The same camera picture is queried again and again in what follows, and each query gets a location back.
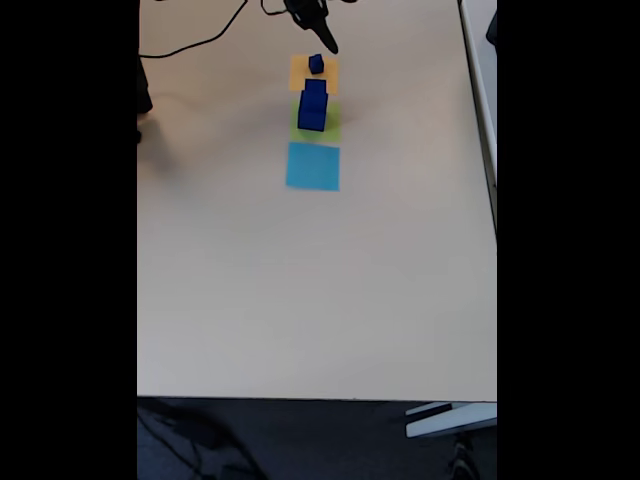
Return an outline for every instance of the blue block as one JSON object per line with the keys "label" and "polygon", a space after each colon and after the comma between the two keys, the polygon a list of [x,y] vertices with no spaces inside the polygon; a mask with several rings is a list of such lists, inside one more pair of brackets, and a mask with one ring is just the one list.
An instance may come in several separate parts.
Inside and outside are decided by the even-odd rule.
{"label": "blue block", "polygon": [[309,57],[309,70],[311,70],[311,73],[314,75],[316,73],[324,72],[324,61],[322,60],[322,55],[318,53]]}
{"label": "blue block", "polygon": [[303,90],[300,94],[300,110],[308,112],[326,113],[329,95],[327,93],[308,92]]}
{"label": "blue block", "polygon": [[307,78],[304,81],[304,89],[307,92],[327,93],[327,81],[318,78]]}
{"label": "blue block", "polygon": [[313,143],[290,143],[287,180],[290,187],[340,191],[340,149]]}
{"label": "blue block", "polygon": [[324,125],[327,121],[327,112],[311,112],[298,110],[298,128],[302,130],[315,130],[324,132]]}

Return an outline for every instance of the blue paper square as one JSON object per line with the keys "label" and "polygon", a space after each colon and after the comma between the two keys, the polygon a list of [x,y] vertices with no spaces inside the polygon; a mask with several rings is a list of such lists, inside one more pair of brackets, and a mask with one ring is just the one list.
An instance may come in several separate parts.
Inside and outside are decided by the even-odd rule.
{"label": "blue paper square", "polygon": [[340,149],[313,143],[289,143],[287,185],[340,191]]}

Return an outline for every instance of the blue cube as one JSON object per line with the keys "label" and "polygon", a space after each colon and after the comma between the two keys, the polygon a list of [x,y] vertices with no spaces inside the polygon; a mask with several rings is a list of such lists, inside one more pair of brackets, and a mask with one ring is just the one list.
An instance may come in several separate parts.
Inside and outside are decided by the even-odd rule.
{"label": "blue cube", "polygon": [[324,61],[322,60],[322,55],[318,53],[309,57],[309,70],[311,70],[311,73],[314,75],[324,72]]}
{"label": "blue cube", "polygon": [[304,81],[304,89],[307,92],[327,93],[327,81],[318,78],[307,78]]}
{"label": "blue cube", "polygon": [[298,128],[302,130],[324,132],[326,120],[327,112],[313,112],[302,108],[298,110]]}
{"label": "blue cube", "polygon": [[327,111],[329,95],[327,93],[309,92],[303,90],[300,94],[300,109],[317,113]]}

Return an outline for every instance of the dark floor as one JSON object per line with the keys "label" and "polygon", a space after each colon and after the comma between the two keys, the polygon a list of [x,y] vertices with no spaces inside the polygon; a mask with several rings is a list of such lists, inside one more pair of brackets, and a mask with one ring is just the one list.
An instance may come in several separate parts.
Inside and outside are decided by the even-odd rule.
{"label": "dark floor", "polygon": [[[172,400],[198,407],[229,425],[248,447],[269,480],[446,480],[454,438],[408,439],[404,412],[415,402],[334,402],[288,400]],[[142,412],[187,459],[188,441]],[[482,480],[497,477],[495,428],[470,433]],[[244,465],[232,450],[200,448],[203,472]],[[138,478],[189,480],[192,472],[138,422]]]}

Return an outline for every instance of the colored paper square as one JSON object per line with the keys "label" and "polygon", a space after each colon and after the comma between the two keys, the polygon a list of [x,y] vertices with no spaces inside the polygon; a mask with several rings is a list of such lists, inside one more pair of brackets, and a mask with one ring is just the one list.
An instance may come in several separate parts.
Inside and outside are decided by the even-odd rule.
{"label": "colored paper square", "polygon": [[340,191],[340,149],[313,143],[289,143],[287,185]]}
{"label": "colored paper square", "polygon": [[291,69],[289,71],[289,90],[300,92],[304,90],[304,81],[307,78],[318,78],[327,81],[327,93],[338,94],[338,59],[335,57],[322,57],[324,60],[324,72],[314,75],[309,69],[309,55],[292,55]]}
{"label": "colored paper square", "polygon": [[342,139],[342,127],[340,126],[340,103],[329,102],[327,106],[327,120],[324,124],[324,132],[315,132],[298,128],[297,100],[291,102],[291,141],[308,143],[340,143]]}

